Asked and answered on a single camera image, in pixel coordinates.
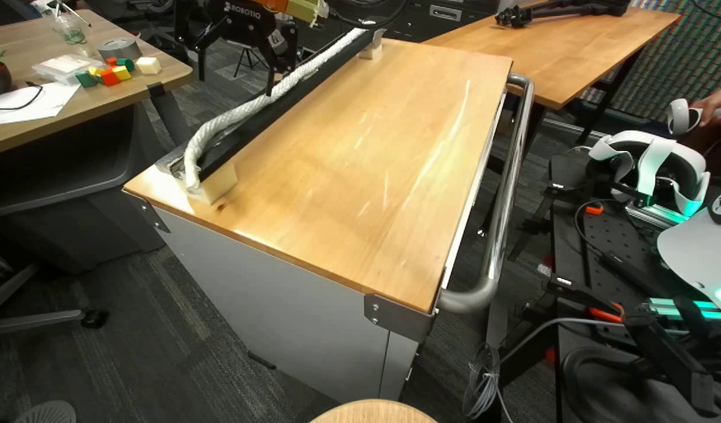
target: gray carpet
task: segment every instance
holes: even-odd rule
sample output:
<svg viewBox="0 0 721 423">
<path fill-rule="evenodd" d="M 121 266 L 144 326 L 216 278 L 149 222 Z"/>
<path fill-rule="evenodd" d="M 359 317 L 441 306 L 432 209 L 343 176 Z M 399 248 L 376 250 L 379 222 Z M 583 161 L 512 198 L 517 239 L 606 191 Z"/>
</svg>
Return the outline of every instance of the gray carpet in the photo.
<svg viewBox="0 0 721 423">
<path fill-rule="evenodd" d="M 231 77 L 231 67 L 232 58 L 219 55 L 219 67 L 211 68 Z M 192 82 L 179 92 L 179 102 L 191 128 L 198 128 L 248 94 L 251 94 L 248 85 L 238 85 L 228 97 L 224 89 Z M 502 138 L 500 134 L 497 155 L 505 150 Z M 536 211 L 548 158 L 567 144 L 568 138 L 551 131 L 536 141 L 519 179 L 515 228 Z M 497 184 L 499 179 L 488 175 L 484 198 Z M 484 211 L 486 204 L 477 208 L 472 222 L 479 224 Z M 515 309 L 538 295 L 536 266 L 548 248 L 548 238 L 533 238 L 508 266 L 505 279 Z M 481 250 L 484 242 L 477 238 L 460 250 L 454 287 L 477 279 Z M 251 361 L 238 334 L 169 250 L 128 256 L 77 278 L 40 272 L 3 316 L 73 306 L 111 310 L 111 322 L 96 332 L 75 326 L 0 338 L 0 418 L 46 399 L 70 403 L 77 418 L 89 423 L 311 421 L 334 407 L 330 397 L 303 384 Z M 421 346 L 404 399 L 438 421 L 466 421 L 460 397 L 468 360 L 481 334 L 481 320 L 440 316 Z M 552 370 L 538 364 L 505 391 L 505 399 L 519 423 L 555 421 Z"/>
</svg>

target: metal railing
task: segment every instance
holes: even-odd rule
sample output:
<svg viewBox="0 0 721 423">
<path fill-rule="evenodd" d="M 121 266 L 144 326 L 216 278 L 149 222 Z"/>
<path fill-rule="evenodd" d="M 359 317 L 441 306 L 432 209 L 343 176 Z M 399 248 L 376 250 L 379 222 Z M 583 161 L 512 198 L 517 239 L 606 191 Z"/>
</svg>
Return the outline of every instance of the metal railing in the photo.
<svg viewBox="0 0 721 423">
<path fill-rule="evenodd" d="M 459 316 L 477 316 L 488 309 L 488 304 L 494 302 L 499 291 L 502 260 L 508 256 L 505 242 L 508 242 L 512 202 L 515 202 L 519 169 L 525 162 L 526 131 L 529 131 L 529 117 L 532 117 L 532 105 L 533 105 L 533 82 L 529 77 L 509 76 L 508 82 L 522 89 L 522 104 L 517 112 L 517 129 L 512 131 L 508 158 L 505 158 L 505 172 L 502 172 L 502 182 L 500 182 L 500 191 L 497 201 L 497 211 L 488 225 L 486 260 L 481 266 L 475 289 L 471 291 L 444 289 L 440 296 L 440 309 L 448 313 L 459 313 Z"/>
</svg>

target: wooden table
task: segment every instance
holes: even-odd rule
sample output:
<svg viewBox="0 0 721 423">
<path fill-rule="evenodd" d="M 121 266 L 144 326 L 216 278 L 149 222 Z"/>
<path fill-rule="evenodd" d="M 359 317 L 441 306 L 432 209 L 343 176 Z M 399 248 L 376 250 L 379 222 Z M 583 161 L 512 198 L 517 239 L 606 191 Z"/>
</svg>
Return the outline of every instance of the wooden table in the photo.
<svg viewBox="0 0 721 423">
<path fill-rule="evenodd" d="M 505 29 L 491 16 L 427 44 L 512 56 L 515 74 L 533 79 L 536 102 L 561 111 L 680 20 L 682 15 L 633 7 L 625 16 L 538 20 L 526 29 Z"/>
<path fill-rule="evenodd" d="M 84 44 L 69 44 L 46 20 L 0 27 L 0 47 L 6 49 L 3 62 L 8 64 L 16 85 L 24 85 L 30 67 L 46 58 L 96 49 L 111 38 L 134 38 L 89 9 L 83 9 L 81 16 L 89 23 Z M 144 55 L 160 58 L 160 76 L 134 76 L 115 88 L 81 89 L 56 117 L 0 124 L 0 154 L 140 104 L 149 97 L 149 88 L 160 85 L 172 89 L 191 79 L 191 67 L 172 58 L 144 41 L 140 44 Z"/>
<path fill-rule="evenodd" d="M 327 394 L 394 397 L 419 340 L 369 313 L 432 316 L 509 68 L 387 41 L 231 158 L 239 182 L 219 202 L 191 201 L 169 162 L 125 191 L 160 211 L 160 236 L 255 356 Z"/>
</svg>

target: cup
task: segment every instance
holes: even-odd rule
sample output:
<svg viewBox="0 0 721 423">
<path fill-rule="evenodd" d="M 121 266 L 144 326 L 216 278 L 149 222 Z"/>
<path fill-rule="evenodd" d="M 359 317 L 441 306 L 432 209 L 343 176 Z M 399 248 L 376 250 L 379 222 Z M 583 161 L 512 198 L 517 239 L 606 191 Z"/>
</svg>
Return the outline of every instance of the cup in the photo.
<svg viewBox="0 0 721 423">
<path fill-rule="evenodd" d="M 70 13 L 55 13 L 49 16 L 49 23 L 55 30 L 61 34 L 61 38 L 70 44 L 84 43 L 84 22 L 77 15 Z"/>
</svg>

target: wooden stool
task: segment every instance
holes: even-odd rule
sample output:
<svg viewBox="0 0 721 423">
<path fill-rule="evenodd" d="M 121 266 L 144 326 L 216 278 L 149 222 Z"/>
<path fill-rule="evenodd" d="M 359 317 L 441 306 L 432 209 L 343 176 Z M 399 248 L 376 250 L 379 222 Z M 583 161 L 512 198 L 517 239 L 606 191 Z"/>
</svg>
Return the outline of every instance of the wooden stool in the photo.
<svg viewBox="0 0 721 423">
<path fill-rule="evenodd" d="M 408 405 L 391 399 L 359 399 L 330 410 L 315 423 L 430 423 L 432 418 Z"/>
</svg>

